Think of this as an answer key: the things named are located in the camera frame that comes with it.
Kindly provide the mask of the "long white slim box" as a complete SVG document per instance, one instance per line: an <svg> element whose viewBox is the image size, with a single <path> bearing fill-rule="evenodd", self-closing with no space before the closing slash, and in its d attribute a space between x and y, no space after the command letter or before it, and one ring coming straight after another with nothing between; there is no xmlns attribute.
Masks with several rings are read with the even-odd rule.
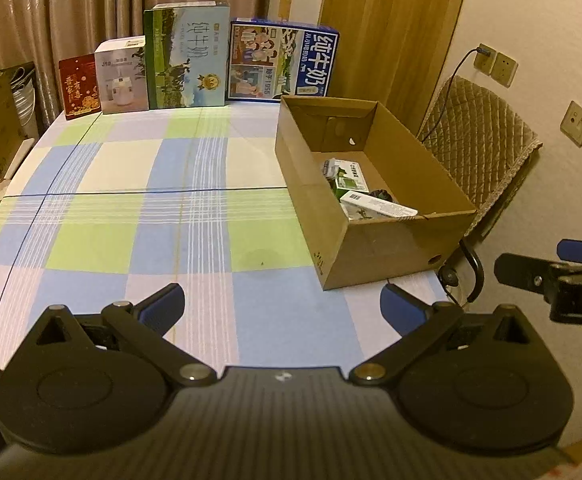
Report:
<svg viewBox="0 0 582 480"><path fill-rule="evenodd" d="M416 217L418 214L417 209L353 191L344 194L340 198L340 204L349 220L402 219Z"/></svg>

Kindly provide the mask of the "green white medicine box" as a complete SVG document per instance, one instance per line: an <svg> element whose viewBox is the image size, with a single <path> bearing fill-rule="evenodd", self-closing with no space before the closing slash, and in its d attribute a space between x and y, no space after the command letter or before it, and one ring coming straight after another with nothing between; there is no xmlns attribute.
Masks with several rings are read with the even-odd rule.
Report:
<svg viewBox="0 0 582 480"><path fill-rule="evenodd" d="M339 200L349 191L366 193L370 192L361 165L353 160L338 159L340 170L337 177L329 181L334 196Z"/></svg>

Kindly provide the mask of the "grey snack sachet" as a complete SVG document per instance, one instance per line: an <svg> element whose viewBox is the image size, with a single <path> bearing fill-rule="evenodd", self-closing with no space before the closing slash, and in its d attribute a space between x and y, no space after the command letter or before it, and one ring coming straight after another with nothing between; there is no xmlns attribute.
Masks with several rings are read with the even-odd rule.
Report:
<svg viewBox="0 0 582 480"><path fill-rule="evenodd" d="M321 166L321 172L323 176L329 180L334 180L340 170L339 161L336 158L329 158L323 162L323 166Z"/></svg>

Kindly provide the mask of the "plaid tablecloth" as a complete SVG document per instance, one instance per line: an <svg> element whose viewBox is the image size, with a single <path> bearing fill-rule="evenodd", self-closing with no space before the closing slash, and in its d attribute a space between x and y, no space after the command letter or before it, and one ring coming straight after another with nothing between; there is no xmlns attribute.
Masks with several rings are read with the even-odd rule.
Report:
<svg viewBox="0 0 582 480"><path fill-rule="evenodd" d="M320 286L274 104L58 118L0 190L0 366L51 304L183 287L166 337L228 365L351 368L393 344L379 284Z"/></svg>

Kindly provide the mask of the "brown cardboard box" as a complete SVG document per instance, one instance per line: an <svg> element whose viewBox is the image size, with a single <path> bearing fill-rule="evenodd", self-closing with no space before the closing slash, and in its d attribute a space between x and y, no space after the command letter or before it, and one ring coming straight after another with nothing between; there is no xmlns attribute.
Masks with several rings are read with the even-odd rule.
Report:
<svg viewBox="0 0 582 480"><path fill-rule="evenodd" d="M376 101L286 96L275 152L323 289L435 269L476 213Z"/></svg>

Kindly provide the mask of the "quilted beige chair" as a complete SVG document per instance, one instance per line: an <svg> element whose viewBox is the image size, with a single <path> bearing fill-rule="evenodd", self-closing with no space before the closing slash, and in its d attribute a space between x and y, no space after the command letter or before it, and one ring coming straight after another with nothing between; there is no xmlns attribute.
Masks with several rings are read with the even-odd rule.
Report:
<svg viewBox="0 0 582 480"><path fill-rule="evenodd" d="M466 235L479 240L494 229L542 147L503 98L459 76L445 82L418 138L474 203Z"/></svg>

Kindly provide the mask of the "red gift box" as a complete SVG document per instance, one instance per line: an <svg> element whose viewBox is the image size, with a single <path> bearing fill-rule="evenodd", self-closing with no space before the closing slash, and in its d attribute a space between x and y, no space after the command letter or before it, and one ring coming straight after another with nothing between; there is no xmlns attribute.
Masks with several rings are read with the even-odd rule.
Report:
<svg viewBox="0 0 582 480"><path fill-rule="evenodd" d="M60 60L59 77L67 120L101 111L93 53Z"/></svg>

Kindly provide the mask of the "white appliance box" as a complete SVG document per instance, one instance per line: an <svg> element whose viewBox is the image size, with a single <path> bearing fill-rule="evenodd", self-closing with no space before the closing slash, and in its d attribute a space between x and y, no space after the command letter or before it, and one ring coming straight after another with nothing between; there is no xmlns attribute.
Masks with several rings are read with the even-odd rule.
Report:
<svg viewBox="0 0 582 480"><path fill-rule="evenodd" d="M101 112L148 110L144 36L109 39L95 51Z"/></svg>

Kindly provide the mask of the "white bag beside carton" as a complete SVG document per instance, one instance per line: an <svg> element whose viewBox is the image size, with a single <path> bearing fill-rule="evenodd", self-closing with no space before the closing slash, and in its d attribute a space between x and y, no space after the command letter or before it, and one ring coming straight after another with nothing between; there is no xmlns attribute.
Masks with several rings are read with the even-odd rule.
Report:
<svg viewBox="0 0 582 480"><path fill-rule="evenodd" d="M33 62L11 66L3 69L7 75L11 92L14 95L17 114L24 134L37 141L40 138L40 112L36 104L36 73Z"/></svg>

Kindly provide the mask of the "green blue milk carton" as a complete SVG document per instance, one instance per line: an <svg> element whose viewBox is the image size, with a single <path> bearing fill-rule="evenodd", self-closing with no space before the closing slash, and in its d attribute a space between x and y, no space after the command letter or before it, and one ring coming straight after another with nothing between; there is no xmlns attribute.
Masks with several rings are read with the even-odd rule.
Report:
<svg viewBox="0 0 582 480"><path fill-rule="evenodd" d="M230 6L225 2L159 3L146 10L150 107L223 106L229 32Z"/></svg>

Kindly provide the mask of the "wooden door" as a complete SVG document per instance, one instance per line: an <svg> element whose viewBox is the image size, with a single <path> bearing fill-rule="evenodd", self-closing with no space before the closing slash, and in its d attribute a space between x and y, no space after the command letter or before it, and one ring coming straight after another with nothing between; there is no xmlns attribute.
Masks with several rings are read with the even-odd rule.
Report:
<svg viewBox="0 0 582 480"><path fill-rule="evenodd" d="M340 33L329 96L378 101L416 133L434 96L463 0L323 0Z"/></svg>

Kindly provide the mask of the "blue milk carton box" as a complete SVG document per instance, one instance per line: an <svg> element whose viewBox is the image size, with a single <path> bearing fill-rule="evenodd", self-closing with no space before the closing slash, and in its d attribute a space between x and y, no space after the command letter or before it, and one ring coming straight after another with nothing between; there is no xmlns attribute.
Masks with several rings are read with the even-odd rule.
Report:
<svg viewBox="0 0 582 480"><path fill-rule="evenodd" d="M340 34L333 28L263 18L230 22L227 98L278 102L328 93Z"/></svg>

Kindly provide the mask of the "lower wall socket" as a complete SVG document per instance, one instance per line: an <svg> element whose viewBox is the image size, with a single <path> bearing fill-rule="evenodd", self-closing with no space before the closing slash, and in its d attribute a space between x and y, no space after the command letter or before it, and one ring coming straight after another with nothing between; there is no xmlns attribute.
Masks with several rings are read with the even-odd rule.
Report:
<svg viewBox="0 0 582 480"><path fill-rule="evenodd" d="M582 106L575 101L568 104L560 130L579 148L582 147Z"/></svg>

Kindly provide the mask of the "wall power socket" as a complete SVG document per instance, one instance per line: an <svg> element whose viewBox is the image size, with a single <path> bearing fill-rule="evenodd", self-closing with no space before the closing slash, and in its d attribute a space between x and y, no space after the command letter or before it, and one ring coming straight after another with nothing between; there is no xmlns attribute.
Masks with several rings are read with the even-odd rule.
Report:
<svg viewBox="0 0 582 480"><path fill-rule="evenodd" d="M497 54L498 52L495 49L486 46L486 44L479 44L473 61L474 68L480 73L489 76L494 68Z"/></svg>

